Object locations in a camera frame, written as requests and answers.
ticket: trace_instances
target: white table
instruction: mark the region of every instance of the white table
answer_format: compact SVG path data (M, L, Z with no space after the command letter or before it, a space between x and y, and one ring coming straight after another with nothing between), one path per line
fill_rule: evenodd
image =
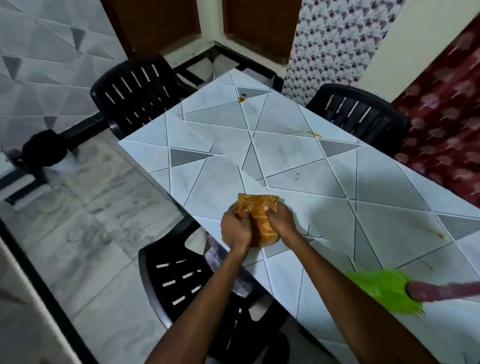
M435 284L480 280L479 209L237 70L120 145L219 242L220 219L239 192L276 194L344 272L399 268ZM282 242L253 249L244 265L340 362L356 363ZM477 363L479 302L427 303L425 318L397 318L442 363Z

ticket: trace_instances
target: forearm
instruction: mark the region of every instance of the forearm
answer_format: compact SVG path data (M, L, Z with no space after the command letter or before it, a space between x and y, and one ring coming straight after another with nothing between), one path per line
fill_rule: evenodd
M290 232L282 239L302 263L361 363L438 363L383 306L318 254L300 233Z
M154 348L145 364L204 363L244 252L231 251L205 287Z

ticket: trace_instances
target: door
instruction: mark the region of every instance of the door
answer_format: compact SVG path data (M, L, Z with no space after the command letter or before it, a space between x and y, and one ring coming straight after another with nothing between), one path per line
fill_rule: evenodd
M200 34L196 0L101 0L131 58L155 54Z
M227 35L289 58L301 0L223 0L222 5Z

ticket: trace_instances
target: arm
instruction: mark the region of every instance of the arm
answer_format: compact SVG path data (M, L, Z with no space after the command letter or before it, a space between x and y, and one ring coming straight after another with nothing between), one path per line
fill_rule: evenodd
M438 364L434 356L382 305L313 249L281 203L265 212L272 228L302 263L345 341L362 364Z
M252 239L250 215L223 215L222 240L231 250L205 287L154 347L145 364L203 364Z

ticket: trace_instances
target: pink handle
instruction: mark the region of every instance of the pink handle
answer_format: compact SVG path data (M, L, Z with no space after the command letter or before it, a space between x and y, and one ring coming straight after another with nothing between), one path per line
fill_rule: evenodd
M407 283L407 293L418 302L453 300L480 295L480 282L449 283L443 286L423 282Z

